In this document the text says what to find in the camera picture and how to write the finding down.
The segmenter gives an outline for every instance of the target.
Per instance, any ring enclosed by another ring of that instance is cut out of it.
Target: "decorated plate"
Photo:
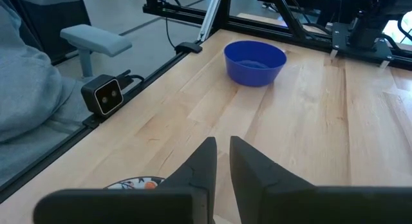
[[[116,182],[107,186],[107,189],[155,189],[165,179],[156,176],[139,176]]]

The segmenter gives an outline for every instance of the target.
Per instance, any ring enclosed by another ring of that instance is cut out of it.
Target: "gray armrest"
[[[103,53],[110,57],[132,46],[125,37],[85,24],[65,28],[60,32],[60,36],[78,49]]]

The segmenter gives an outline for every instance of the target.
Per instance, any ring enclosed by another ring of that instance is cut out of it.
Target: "wooden tabletop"
[[[228,78],[222,51],[243,39],[286,52],[273,84]],[[225,30],[202,46],[0,204],[0,223],[31,223],[35,204],[59,189],[168,177],[208,136],[219,151],[217,223],[240,223],[232,135],[316,185],[412,186],[412,72]]]

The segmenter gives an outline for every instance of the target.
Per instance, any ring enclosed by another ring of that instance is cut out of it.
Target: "person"
[[[0,187],[90,115],[80,95],[83,83],[62,77],[47,54],[25,45],[21,22],[11,2],[0,0]]]

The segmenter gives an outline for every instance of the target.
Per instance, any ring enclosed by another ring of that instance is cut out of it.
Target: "bowl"
[[[286,63],[286,54],[267,43],[237,41],[224,50],[229,77],[244,86],[266,86],[273,83]]]

